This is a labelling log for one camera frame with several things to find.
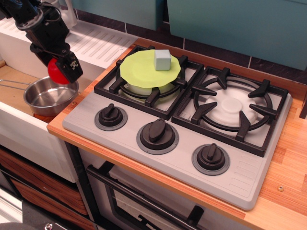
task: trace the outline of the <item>red tomato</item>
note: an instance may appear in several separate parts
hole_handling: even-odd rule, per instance
[[[69,81],[65,76],[61,73],[59,68],[56,66],[57,59],[52,58],[48,63],[48,74],[49,77],[57,84],[68,84]]]

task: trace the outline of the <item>teal cabinet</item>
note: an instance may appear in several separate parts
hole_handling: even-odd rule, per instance
[[[167,0],[171,34],[307,68],[307,0]]]
[[[164,0],[72,0],[72,5],[81,11],[152,30],[163,22]]]

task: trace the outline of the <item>burner grate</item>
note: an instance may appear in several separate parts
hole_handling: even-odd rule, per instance
[[[142,46],[136,46],[127,56],[141,50],[149,49],[154,49],[154,47],[150,46],[145,48]],[[178,77],[170,83],[173,85],[173,87],[166,92],[161,92],[159,88],[152,88],[150,95],[142,95],[130,91],[126,87],[127,82],[120,76],[119,67],[123,60],[119,60],[117,65],[94,87],[94,92],[138,110],[168,120],[175,111],[176,106],[180,103],[180,99],[186,94],[192,83],[204,72],[204,67],[202,64],[189,61],[187,56],[182,56],[178,58],[178,60],[181,66],[181,71]],[[195,73],[189,80],[186,79],[185,74],[185,70],[187,68],[195,70]],[[155,105],[156,102],[159,100],[165,100],[165,98],[170,95],[174,95],[175,99],[166,110],[162,110]]]
[[[209,88],[210,85],[216,83],[223,90],[227,90],[228,84],[230,82],[234,82],[236,87],[239,87],[243,90],[249,89],[251,91],[248,93],[249,98],[262,98],[262,100],[265,101],[266,106],[257,104],[249,105],[250,109],[263,116],[254,124],[251,124],[242,110],[240,110],[237,114],[239,119],[239,126],[227,126],[220,124],[219,122],[216,122],[207,116],[210,111],[213,111],[217,107],[218,103],[205,102],[204,104],[200,104],[200,96],[206,95],[214,98],[217,95],[215,90]],[[204,75],[196,80],[195,84],[190,88],[186,97],[183,99],[182,103],[178,106],[178,109],[174,112],[174,115],[172,116],[172,122],[216,140],[222,141],[226,144],[232,145],[236,148],[263,157],[272,137],[272,133],[274,131],[277,119],[280,115],[287,94],[288,90],[272,86],[268,80],[259,82],[233,75],[230,73],[230,69],[228,68],[218,70],[207,67]],[[274,102],[273,105],[271,99],[272,95],[275,95],[280,99],[278,104]],[[190,101],[193,101],[195,108],[195,111],[191,115],[191,119],[184,116],[186,113],[185,109]],[[257,130],[264,125],[269,126],[269,128],[265,133],[266,137],[262,145],[256,145],[246,141],[246,135],[248,135],[253,130],[254,132],[257,132]]]

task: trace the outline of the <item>white sink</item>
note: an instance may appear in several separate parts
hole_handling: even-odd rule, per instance
[[[79,90],[83,91],[135,40],[129,34],[78,21],[66,41],[84,72],[78,79]],[[15,27],[13,19],[0,21],[0,57],[22,73],[47,76],[47,68],[29,46],[25,32]],[[48,133],[47,123],[2,102],[0,117],[0,145],[73,183],[78,180],[64,141]]]

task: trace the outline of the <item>yellow plate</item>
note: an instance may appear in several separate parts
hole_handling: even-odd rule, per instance
[[[167,85],[175,80],[181,67],[178,59],[171,56],[170,70],[155,70],[152,49],[138,51],[126,57],[119,69],[121,77],[130,85],[152,88]]]

